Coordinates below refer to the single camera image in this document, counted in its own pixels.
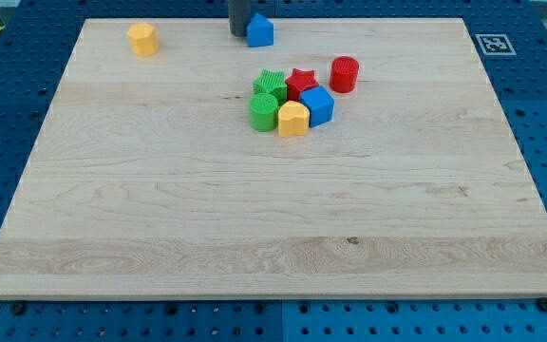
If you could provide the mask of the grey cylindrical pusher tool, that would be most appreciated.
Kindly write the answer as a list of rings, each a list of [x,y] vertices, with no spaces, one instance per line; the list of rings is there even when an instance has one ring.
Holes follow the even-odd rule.
[[[251,20],[250,0],[228,1],[229,28],[235,37],[246,37],[247,26]]]

